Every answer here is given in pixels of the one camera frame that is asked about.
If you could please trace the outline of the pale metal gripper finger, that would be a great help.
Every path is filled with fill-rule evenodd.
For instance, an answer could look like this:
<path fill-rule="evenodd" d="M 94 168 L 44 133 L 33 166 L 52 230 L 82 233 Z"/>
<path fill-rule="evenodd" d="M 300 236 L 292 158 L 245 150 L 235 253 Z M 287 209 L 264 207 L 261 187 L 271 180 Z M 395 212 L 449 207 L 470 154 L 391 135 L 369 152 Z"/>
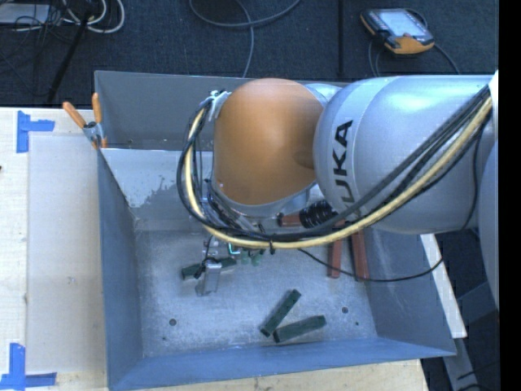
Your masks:
<path fill-rule="evenodd" d="M 204 297 L 209 294 L 208 290 L 208 265 L 202 263 L 195 273 L 195 278 L 198 283 L 195 286 L 195 292 L 199 297 Z"/>
<path fill-rule="evenodd" d="M 222 264 L 220 261 L 208 261 L 206 264 L 206 293 L 217 292 Z"/>

